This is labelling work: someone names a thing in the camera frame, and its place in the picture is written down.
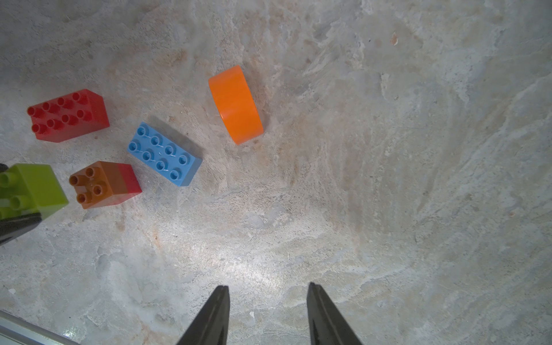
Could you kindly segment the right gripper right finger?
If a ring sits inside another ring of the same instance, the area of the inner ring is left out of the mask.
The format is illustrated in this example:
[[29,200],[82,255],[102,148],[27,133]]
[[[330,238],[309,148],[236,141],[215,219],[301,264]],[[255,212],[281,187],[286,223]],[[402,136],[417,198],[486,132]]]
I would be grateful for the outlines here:
[[321,285],[309,284],[307,308],[312,345],[362,345]]

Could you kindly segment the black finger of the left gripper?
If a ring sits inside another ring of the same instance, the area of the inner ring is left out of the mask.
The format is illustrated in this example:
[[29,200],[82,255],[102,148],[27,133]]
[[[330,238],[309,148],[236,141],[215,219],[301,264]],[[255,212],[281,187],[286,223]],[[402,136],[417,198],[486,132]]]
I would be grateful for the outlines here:
[[35,229],[43,221],[38,211],[30,211],[32,202],[25,193],[1,196],[1,245]]

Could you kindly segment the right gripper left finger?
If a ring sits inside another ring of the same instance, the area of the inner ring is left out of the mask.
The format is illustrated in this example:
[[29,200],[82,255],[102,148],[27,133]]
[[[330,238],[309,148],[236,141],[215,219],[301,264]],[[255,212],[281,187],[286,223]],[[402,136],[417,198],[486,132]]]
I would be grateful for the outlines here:
[[229,310],[229,287],[219,285],[211,293],[177,345],[225,345],[229,328]]

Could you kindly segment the green 2x2 lego brick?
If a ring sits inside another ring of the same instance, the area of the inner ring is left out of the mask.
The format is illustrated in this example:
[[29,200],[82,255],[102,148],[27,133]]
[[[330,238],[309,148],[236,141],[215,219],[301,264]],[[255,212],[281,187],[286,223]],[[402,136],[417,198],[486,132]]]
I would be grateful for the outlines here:
[[43,219],[68,205],[50,165],[16,164],[1,173],[1,219],[39,213]]

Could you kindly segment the brown 2x2 lego brick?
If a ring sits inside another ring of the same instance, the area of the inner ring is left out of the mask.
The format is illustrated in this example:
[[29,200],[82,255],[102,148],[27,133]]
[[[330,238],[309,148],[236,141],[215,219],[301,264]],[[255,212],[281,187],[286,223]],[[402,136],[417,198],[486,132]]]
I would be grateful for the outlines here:
[[83,209],[114,206],[129,196],[115,162],[95,162],[71,175],[69,184],[75,188],[76,201]]

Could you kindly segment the red 2x2 lego brick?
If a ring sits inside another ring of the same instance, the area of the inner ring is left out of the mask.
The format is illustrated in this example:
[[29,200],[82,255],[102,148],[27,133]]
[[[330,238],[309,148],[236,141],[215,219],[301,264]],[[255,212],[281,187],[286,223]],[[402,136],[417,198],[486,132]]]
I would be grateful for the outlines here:
[[117,166],[126,186],[126,193],[130,196],[141,194],[142,189],[140,188],[132,166],[130,164],[123,163],[118,163]]

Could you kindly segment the red 2x4 lego brick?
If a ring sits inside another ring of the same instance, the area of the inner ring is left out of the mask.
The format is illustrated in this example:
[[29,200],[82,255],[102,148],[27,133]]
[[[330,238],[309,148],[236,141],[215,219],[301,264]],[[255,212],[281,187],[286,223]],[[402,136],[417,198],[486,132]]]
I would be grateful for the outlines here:
[[64,142],[110,126],[104,99],[83,89],[27,108],[38,140]]

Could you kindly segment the blue 2x4 lego brick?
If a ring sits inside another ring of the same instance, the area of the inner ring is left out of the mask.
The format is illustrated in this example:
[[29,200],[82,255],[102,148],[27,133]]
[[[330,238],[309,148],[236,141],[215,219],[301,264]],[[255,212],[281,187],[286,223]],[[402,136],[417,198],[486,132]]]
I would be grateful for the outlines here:
[[142,122],[127,151],[177,186],[189,186],[202,159],[175,144],[156,129]]

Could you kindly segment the orange half-round lego piece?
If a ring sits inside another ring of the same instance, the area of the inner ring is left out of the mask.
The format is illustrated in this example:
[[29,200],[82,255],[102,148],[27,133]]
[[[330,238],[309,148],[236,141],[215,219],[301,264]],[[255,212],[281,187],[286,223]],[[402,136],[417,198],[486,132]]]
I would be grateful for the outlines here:
[[234,66],[208,80],[208,85],[225,127],[236,145],[264,132],[252,93],[240,66]]

